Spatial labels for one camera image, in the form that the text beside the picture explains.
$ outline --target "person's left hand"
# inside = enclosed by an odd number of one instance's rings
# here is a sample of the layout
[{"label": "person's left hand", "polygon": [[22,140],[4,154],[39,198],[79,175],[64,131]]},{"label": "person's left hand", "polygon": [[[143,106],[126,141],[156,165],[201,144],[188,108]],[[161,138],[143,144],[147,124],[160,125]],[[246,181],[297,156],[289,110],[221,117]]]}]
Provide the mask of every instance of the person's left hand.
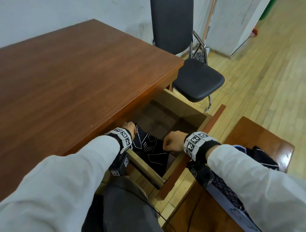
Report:
[{"label": "person's left hand", "polygon": [[135,124],[133,122],[125,122],[121,127],[127,129],[132,135],[132,140],[134,140],[135,134],[137,134]]}]

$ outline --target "brown tabletop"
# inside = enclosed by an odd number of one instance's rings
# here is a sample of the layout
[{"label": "brown tabletop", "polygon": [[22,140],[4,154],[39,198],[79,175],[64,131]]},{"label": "brown tabletop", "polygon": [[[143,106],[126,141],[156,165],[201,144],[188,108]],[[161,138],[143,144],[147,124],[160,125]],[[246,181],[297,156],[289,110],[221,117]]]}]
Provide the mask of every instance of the brown tabletop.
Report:
[{"label": "brown tabletop", "polygon": [[97,20],[0,49],[0,200],[177,77],[183,59]]},{"label": "brown tabletop", "polygon": [[[294,151],[292,144],[246,117],[239,120],[224,144],[241,145],[249,148],[258,146],[279,164],[282,171],[287,170]],[[190,232],[243,232],[240,226],[197,182],[193,184],[186,197],[182,199],[168,219],[176,232],[187,231],[188,222],[194,208]],[[163,229],[167,232],[173,232],[173,229],[166,224]]]}]

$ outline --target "open drawer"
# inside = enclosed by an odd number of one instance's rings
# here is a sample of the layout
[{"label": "open drawer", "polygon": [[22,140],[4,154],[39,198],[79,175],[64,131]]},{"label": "open drawer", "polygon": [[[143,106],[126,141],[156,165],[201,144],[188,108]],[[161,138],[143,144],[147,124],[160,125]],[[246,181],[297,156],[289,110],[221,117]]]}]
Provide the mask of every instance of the open drawer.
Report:
[{"label": "open drawer", "polygon": [[[216,121],[208,113],[202,113],[188,101],[178,99],[176,95],[165,89],[151,102],[146,104],[140,112],[132,118],[145,132],[163,139],[169,132],[180,130],[185,133],[203,131],[205,127]],[[176,155],[172,165],[163,176],[159,176],[131,149],[128,150],[133,166],[153,186],[160,190],[158,196],[164,199],[172,189],[178,177],[185,169],[190,158],[183,152]]]}]

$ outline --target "white long-sleeved shirt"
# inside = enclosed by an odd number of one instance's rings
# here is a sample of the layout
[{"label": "white long-sleeved shirt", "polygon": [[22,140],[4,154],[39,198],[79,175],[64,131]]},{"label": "white long-sleeved shirt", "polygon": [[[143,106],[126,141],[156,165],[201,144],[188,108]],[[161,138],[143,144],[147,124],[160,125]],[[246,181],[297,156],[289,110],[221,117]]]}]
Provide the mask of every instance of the white long-sleeved shirt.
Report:
[{"label": "white long-sleeved shirt", "polygon": [[[0,203],[0,231],[80,231],[119,150],[114,138],[100,136],[76,154],[44,159]],[[230,145],[216,148],[208,165],[261,230],[306,231],[305,181],[265,168]]]}]

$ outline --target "wooden floor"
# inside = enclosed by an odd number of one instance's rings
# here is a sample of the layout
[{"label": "wooden floor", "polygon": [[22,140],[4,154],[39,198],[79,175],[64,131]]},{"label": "wooden floor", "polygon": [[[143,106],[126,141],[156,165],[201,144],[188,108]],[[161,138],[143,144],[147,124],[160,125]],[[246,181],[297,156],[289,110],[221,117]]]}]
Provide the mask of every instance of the wooden floor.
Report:
[{"label": "wooden floor", "polygon": [[[305,12],[305,0],[278,0],[267,18],[258,23],[258,36],[249,38],[231,60],[214,53],[208,56],[208,64],[225,77],[224,85],[212,94],[209,113],[213,115],[221,104],[226,105],[210,135],[222,143],[246,116],[295,146],[288,173],[300,178],[306,178]],[[195,103],[202,111],[207,105],[206,99]],[[167,198],[157,201],[153,186],[140,173],[135,171],[132,179],[144,184],[165,218],[194,181],[185,170]]]}]

